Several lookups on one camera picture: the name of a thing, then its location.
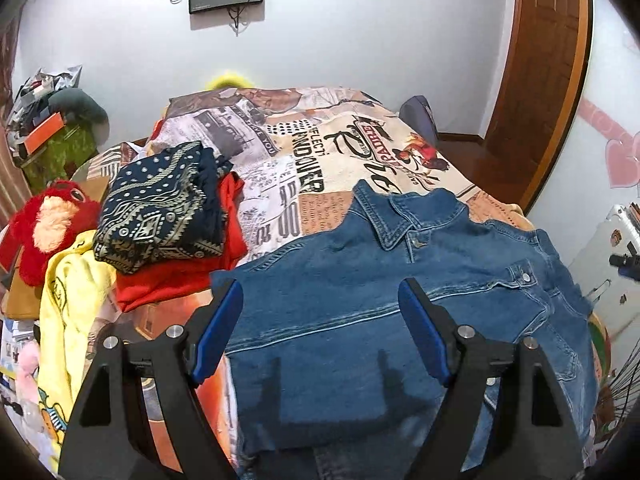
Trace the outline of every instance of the orange box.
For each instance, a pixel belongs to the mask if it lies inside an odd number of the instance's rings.
[[[24,141],[24,147],[27,148],[27,153],[35,152],[40,146],[42,146],[49,137],[55,132],[60,130],[65,125],[60,113],[55,113],[51,117],[42,121],[36,129],[34,129]]]

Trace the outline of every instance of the pink heart decoration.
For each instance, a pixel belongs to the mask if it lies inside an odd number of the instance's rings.
[[[640,181],[640,134],[626,142],[610,140],[605,147],[605,160],[611,187],[633,187]]]

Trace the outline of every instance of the folded navy patterned cloth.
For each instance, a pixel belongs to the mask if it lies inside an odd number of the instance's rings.
[[[132,274],[160,260],[222,254],[226,212],[218,179],[231,168],[199,141],[122,168],[102,206],[95,259]]]

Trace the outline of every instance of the yellow cloth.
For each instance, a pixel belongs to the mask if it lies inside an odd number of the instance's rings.
[[[40,302],[38,392],[57,455],[82,384],[89,329],[116,279],[113,267],[95,261],[94,233],[52,256]]]

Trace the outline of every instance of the bed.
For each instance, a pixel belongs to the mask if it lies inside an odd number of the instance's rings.
[[[426,112],[432,117],[428,105]],[[228,88],[173,98],[137,157],[190,140],[228,157],[244,180],[238,218],[248,252],[239,265],[296,238],[335,228],[360,179],[382,193],[425,194],[445,187],[466,202],[474,221],[493,218],[533,229],[518,206],[483,192],[396,113],[358,90]],[[102,154],[88,171],[114,176],[132,156],[122,156],[116,147],[113,156]],[[120,314],[110,296],[95,319],[85,370],[106,325],[129,342],[150,339],[171,324],[183,324],[211,299],[204,290]],[[160,459],[179,470],[153,380],[143,381],[143,392]],[[236,463],[238,424],[226,360],[197,393],[223,450]]]

